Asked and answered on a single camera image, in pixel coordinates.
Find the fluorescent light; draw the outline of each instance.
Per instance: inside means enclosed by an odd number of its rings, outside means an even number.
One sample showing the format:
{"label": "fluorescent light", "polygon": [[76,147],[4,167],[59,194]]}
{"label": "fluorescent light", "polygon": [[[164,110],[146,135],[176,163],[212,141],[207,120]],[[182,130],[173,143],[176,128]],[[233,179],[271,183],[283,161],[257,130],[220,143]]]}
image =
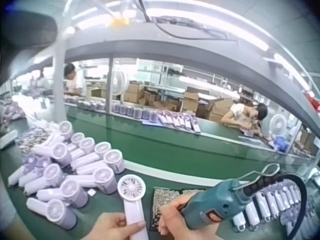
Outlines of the fluorescent light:
{"label": "fluorescent light", "polygon": [[90,8],[90,9],[88,9],[88,10],[85,10],[85,11],[83,11],[83,12],[80,12],[80,13],[77,14],[77,15],[74,15],[74,16],[72,17],[72,20],[78,19],[78,18],[80,18],[80,17],[82,17],[82,16],[84,16],[84,15],[93,13],[93,12],[95,12],[95,11],[97,11],[97,10],[98,10],[98,9],[97,9],[96,7]]}
{"label": "fluorescent light", "polygon": [[313,91],[308,92],[308,94],[310,95],[310,97],[314,98],[315,97],[315,93]]}
{"label": "fluorescent light", "polygon": [[[112,2],[106,3],[105,6],[106,6],[107,8],[110,8],[110,7],[114,7],[114,6],[120,5],[120,4],[121,4],[120,1],[112,1]],[[88,10],[85,10],[85,11],[83,11],[83,12],[78,13],[77,15],[74,15],[74,16],[72,17],[72,20],[78,19],[78,18],[80,18],[80,17],[82,17],[82,16],[85,16],[85,15],[87,15],[87,14],[93,13],[93,12],[95,12],[95,11],[97,11],[97,10],[98,10],[98,9],[97,9],[96,7],[90,8],[90,9],[88,9]]]}
{"label": "fluorescent light", "polygon": [[174,9],[164,9],[164,8],[149,8],[146,10],[146,13],[150,17],[170,16],[170,17],[189,18],[198,23],[209,25],[214,28],[221,29],[222,31],[226,31],[233,35],[236,35],[239,38],[246,40],[249,43],[255,45],[256,47],[258,47],[263,51],[267,51],[269,48],[269,46],[264,41],[252,35],[251,33],[243,30],[242,28],[237,27],[226,21],[220,20],[218,18],[214,18],[204,14],[189,12],[189,11],[174,10]]}
{"label": "fluorescent light", "polygon": [[39,64],[41,63],[42,61],[44,61],[45,59],[47,59],[49,56],[40,56],[40,57],[36,57],[34,60],[33,60],[33,63],[34,64]]}
{"label": "fluorescent light", "polygon": [[235,99],[239,99],[240,98],[240,96],[239,96],[239,94],[237,92],[230,91],[228,89],[225,89],[225,88],[217,86],[217,85],[210,84],[208,82],[195,80],[195,79],[192,79],[192,78],[189,78],[189,77],[185,77],[185,76],[180,76],[179,77],[179,81],[185,82],[187,84],[194,84],[194,85],[197,85],[197,86],[205,88],[205,89],[212,89],[212,90],[215,90],[217,92],[229,95],[229,96],[231,96],[231,97],[233,97]]}
{"label": "fluorescent light", "polygon": [[280,54],[276,53],[274,54],[274,59],[277,60],[279,63],[282,64],[282,66],[287,69],[291,75],[301,84],[301,86],[309,91],[310,87],[309,84],[304,80],[304,78],[301,76],[301,74],[287,61],[284,59],[283,56]]}
{"label": "fluorescent light", "polygon": [[81,29],[87,29],[93,26],[98,26],[105,24],[106,26],[110,25],[112,22],[112,17],[109,14],[103,14],[95,17],[91,17],[89,19],[83,20],[77,24],[77,26]]}

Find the cable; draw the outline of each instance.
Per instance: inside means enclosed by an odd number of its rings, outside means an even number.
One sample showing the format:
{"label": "cable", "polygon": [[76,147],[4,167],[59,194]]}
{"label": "cable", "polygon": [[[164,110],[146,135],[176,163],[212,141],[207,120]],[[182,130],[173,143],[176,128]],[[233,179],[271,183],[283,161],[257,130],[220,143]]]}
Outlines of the cable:
{"label": "cable", "polygon": [[222,35],[225,36],[225,38],[217,38],[217,37],[183,37],[183,36],[179,36],[179,35],[175,35],[171,32],[168,32],[167,30],[163,29],[161,26],[159,26],[159,24],[157,23],[157,18],[154,18],[153,21],[151,21],[150,17],[147,14],[147,10],[145,8],[144,2],[143,0],[138,0],[139,4],[137,4],[137,0],[134,0],[134,3],[136,5],[136,7],[142,11],[143,16],[145,18],[145,21],[147,23],[151,23],[153,22],[155,24],[155,26],[161,30],[162,32],[164,32],[165,34],[168,34],[171,37],[177,38],[177,39],[183,39],[183,40],[212,40],[212,41],[227,41],[227,42],[235,42],[235,43],[239,43],[239,41],[237,40],[233,40],[233,39],[228,39],[228,36],[226,35],[226,33],[222,32],[222,31],[218,31],[218,30],[214,30],[214,29],[205,29],[205,28],[201,28],[201,27],[194,27],[194,26],[187,26],[193,29],[198,29],[202,32],[204,32],[207,35],[212,36],[212,32],[216,32],[216,33],[220,33]]}
{"label": "cable", "polygon": [[304,181],[294,173],[276,173],[273,176],[261,176],[258,180],[254,181],[252,184],[246,185],[243,187],[243,192],[247,196],[252,196],[258,191],[266,188],[272,184],[282,182],[285,179],[289,179],[293,181],[300,190],[301,195],[301,203],[300,203],[300,211],[297,217],[296,223],[288,236],[288,240],[294,239],[296,236],[305,216],[306,206],[307,206],[307,188]]}

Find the woman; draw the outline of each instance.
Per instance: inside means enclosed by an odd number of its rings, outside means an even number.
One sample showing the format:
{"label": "woman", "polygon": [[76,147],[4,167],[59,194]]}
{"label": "woman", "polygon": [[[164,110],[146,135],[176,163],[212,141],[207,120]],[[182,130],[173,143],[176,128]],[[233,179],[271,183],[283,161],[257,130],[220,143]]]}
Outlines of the woman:
{"label": "woman", "polygon": [[221,119],[222,124],[239,127],[240,130],[253,130],[253,133],[262,136],[258,121],[262,121],[268,115],[265,104],[257,106],[245,106],[242,103],[233,105]]}
{"label": "woman", "polygon": [[76,71],[75,65],[68,63],[64,66],[64,78],[66,79],[64,94],[86,96],[85,78]]}

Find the workbench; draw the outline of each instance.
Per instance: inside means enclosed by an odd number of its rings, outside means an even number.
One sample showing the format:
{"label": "workbench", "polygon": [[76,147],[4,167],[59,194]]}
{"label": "workbench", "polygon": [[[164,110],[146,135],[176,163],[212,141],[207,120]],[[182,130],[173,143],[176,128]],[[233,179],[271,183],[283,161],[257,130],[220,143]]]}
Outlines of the workbench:
{"label": "workbench", "polygon": [[[27,113],[34,113],[39,119],[51,120],[50,111],[53,105],[48,100],[25,100],[19,104]],[[124,159],[136,164],[135,171],[126,169],[123,174],[136,174],[145,181],[146,194],[142,199],[142,204],[148,224],[153,187],[203,188],[203,186],[208,186],[208,184],[202,184],[207,183],[206,180],[208,179],[216,179],[219,182],[219,180],[237,178],[252,170],[260,171],[271,162],[280,163],[281,167],[288,171],[303,174],[311,164],[308,160],[298,157],[284,156],[271,151],[254,149],[241,144],[168,128],[144,126],[131,119],[83,110],[73,106],[66,106],[66,114],[67,119],[72,122],[75,132],[83,132],[87,137],[93,137],[96,143],[110,142],[113,149],[122,151]],[[11,128],[22,134],[28,131],[29,125],[25,119],[22,119],[12,122]],[[201,129],[234,139],[240,134],[236,129],[209,121],[202,122]],[[0,171],[6,186],[8,185],[8,176],[20,165],[21,154],[18,147],[11,146],[1,152]],[[167,172],[163,177],[163,175],[158,174],[159,171],[154,170]],[[183,181],[182,178],[179,179],[180,175],[179,177],[172,177],[172,173],[183,174],[189,179],[190,176],[200,178]],[[123,201],[120,200],[117,193],[103,195],[97,192],[93,197],[90,197],[89,203],[84,208],[74,210],[78,223],[72,230],[65,231],[29,211],[26,208],[27,198],[20,189],[8,188],[7,190],[24,224],[39,240],[80,239],[91,230],[97,217],[102,212],[124,211]],[[259,230],[255,233],[247,230],[244,233],[235,233],[232,230],[231,222],[224,221],[220,225],[217,235],[225,240],[281,240],[284,239],[284,231],[285,229],[279,225],[279,221],[275,220],[260,225]],[[163,239],[156,232],[150,232],[149,237],[151,240]]]}

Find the black hair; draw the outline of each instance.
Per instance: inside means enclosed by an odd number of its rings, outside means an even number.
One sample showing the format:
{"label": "black hair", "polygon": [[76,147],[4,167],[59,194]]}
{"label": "black hair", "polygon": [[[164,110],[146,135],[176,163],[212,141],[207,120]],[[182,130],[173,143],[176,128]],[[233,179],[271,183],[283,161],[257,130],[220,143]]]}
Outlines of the black hair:
{"label": "black hair", "polygon": [[67,63],[66,65],[64,65],[64,77],[71,74],[75,70],[76,70],[76,67],[73,63]]}
{"label": "black hair", "polygon": [[258,120],[262,121],[268,115],[268,107],[264,103],[259,103],[256,106],[256,110],[258,111]]}

